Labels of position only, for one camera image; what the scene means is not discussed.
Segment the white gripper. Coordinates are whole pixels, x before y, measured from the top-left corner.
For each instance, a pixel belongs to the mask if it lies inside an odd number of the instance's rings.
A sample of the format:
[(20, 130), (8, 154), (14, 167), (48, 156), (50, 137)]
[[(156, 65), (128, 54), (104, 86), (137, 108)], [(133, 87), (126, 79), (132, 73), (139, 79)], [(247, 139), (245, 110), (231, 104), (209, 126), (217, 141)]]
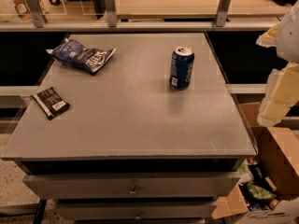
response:
[(280, 24), (257, 38), (256, 44), (265, 48), (277, 46), (278, 57), (290, 62), (282, 70), (273, 69), (267, 79), (257, 121), (261, 126), (272, 127), (299, 102), (299, 0)]

